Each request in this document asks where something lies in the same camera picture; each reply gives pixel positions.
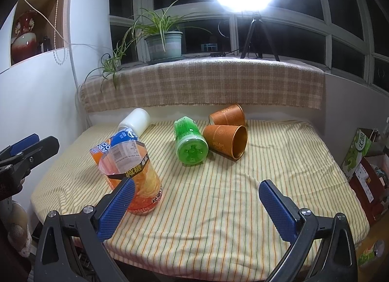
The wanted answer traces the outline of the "green cut bottle cup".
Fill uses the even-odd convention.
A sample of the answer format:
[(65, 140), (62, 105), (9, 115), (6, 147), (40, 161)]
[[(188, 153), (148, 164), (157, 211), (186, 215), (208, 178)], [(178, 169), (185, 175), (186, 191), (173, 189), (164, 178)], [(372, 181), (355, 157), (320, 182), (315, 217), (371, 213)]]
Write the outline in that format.
[(208, 155), (208, 144), (195, 121), (183, 116), (174, 122), (173, 127), (178, 159), (187, 166), (203, 162)]

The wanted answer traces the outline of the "front brown paper cup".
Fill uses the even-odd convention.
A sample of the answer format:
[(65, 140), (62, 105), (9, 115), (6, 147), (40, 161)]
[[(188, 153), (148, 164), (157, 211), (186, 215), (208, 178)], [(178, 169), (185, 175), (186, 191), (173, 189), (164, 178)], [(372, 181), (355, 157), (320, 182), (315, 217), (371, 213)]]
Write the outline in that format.
[(244, 125), (207, 125), (203, 137), (211, 150), (238, 160), (246, 149), (248, 132)]

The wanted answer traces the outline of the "brown paper cup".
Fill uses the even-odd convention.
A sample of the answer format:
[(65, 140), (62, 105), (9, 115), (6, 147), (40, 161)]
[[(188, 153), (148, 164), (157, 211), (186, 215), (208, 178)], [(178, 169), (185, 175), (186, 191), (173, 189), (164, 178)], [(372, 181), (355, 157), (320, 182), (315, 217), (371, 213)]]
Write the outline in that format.
[(248, 132), (244, 125), (207, 125), (203, 137), (211, 150), (238, 160), (246, 149)]
[(245, 125), (245, 114), (239, 104), (233, 104), (210, 114), (208, 117), (210, 125)]

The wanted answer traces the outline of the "rear brown paper cup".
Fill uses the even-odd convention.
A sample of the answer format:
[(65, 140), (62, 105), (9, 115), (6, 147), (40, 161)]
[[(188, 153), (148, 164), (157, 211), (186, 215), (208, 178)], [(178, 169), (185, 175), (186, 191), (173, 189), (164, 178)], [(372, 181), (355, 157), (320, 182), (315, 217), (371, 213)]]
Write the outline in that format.
[(210, 114), (208, 117), (210, 125), (245, 125), (245, 114), (239, 104), (233, 104)]

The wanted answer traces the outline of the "plush toy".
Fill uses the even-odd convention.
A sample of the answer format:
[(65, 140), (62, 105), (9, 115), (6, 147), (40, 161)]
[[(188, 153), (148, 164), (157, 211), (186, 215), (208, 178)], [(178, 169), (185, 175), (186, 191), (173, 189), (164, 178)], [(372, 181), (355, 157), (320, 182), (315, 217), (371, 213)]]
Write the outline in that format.
[(24, 208), (16, 201), (9, 202), (6, 211), (1, 216), (7, 239), (10, 245), (24, 258), (31, 253), (32, 236), (28, 225), (28, 215)]

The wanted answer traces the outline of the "red cardboard box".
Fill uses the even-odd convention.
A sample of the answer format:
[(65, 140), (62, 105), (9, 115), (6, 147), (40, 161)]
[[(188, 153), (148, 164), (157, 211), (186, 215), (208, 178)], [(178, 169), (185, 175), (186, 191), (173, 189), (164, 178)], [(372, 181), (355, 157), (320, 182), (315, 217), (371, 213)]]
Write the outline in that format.
[(388, 211), (388, 155), (363, 157), (349, 185), (361, 203), (370, 225)]

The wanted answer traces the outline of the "red white ceramic jar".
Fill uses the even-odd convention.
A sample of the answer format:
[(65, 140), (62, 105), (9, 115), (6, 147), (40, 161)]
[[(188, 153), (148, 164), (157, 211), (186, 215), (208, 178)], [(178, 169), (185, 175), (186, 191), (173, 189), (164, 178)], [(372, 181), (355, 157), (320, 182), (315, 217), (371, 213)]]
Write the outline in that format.
[(16, 38), (10, 48), (11, 58), (15, 64), (36, 54), (37, 37), (33, 32), (36, 14), (35, 10), (29, 10), (21, 14), (16, 20), (14, 27)]

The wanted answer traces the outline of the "green white carton box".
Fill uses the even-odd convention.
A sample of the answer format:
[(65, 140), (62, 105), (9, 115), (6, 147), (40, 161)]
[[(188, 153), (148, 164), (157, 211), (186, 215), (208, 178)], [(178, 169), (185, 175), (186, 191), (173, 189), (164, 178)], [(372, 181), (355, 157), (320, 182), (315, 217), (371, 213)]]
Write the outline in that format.
[(353, 177), (357, 166), (360, 164), (362, 158), (367, 155), (377, 136), (379, 136), (377, 129), (357, 128), (353, 141), (341, 165), (342, 171), (348, 181)]

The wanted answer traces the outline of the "white plastic bottle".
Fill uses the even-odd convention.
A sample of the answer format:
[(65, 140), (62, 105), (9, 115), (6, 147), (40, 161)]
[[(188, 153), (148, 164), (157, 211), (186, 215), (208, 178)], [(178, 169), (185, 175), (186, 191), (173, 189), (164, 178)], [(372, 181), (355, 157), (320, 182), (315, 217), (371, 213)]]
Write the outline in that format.
[(145, 109), (135, 108), (119, 123), (117, 130), (131, 129), (137, 137), (140, 137), (150, 123), (150, 114)]

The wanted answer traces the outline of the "striped yellow cushion cover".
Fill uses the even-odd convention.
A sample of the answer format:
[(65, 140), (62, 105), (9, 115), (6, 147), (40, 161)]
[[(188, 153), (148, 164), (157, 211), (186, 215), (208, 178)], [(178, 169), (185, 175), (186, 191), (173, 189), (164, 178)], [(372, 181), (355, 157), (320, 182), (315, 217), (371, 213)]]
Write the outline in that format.
[(368, 234), (365, 213), (312, 125), (247, 122), (248, 143), (233, 161), (210, 152), (198, 166), (175, 154), (173, 123), (141, 136), (163, 196), (149, 214), (126, 214), (104, 245), (113, 258), (153, 272), (208, 281), (267, 278), (288, 244), (258, 198), (264, 179), (298, 207), (319, 216), (346, 215), (355, 244)]

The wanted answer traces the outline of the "potted spider plant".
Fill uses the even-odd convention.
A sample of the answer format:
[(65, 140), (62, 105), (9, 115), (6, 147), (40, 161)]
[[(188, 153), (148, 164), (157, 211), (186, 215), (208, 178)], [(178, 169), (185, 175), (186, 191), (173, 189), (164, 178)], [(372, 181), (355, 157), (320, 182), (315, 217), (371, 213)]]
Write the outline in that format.
[(186, 6), (178, 5), (175, 0), (170, 5), (157, 10), (142, 7), (139, 13), (130, 17), (110, 15), (109, 23), (124, 27), (125, 33), (110, 53), (101, 55), (100, 66), (92, 69), (85, 79), (100, 71), (102, 81), (112, 80), (113, 86), (116, 87), (118, 73), (123, 69), (122, 59), (129, 48), (142, 42), (145, 43), (150, 63), (169, 62), (182, 58), (183, 32), (179, 26), (189, 19), (205, 17), (209, 14), (209, 7), (203, 2), (197, 6)]

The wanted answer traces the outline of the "plaid beige cloth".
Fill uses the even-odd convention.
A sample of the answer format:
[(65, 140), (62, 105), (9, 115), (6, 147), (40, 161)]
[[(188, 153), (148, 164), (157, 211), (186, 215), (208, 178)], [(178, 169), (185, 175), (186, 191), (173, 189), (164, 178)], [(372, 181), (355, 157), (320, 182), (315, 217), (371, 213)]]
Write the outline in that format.
[(87, 80), (88, 113), (131, 107), (249, 104), (321, 109), (325, 73), (303, 62), (199, 58)]

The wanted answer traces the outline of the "black light tripod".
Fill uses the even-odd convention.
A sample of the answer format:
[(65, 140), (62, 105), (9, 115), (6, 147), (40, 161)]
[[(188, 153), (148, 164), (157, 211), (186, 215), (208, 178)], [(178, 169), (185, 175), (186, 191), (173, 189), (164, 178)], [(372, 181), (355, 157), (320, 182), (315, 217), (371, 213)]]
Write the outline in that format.
[(240, 59), (248, 58), (250, 52), (255, 53), (256, 58), (263, 59), (264, 43), (268, 44), (275, 60), (279, 62), (280, 57), (262, 16), (259, 13), (254, 13)]

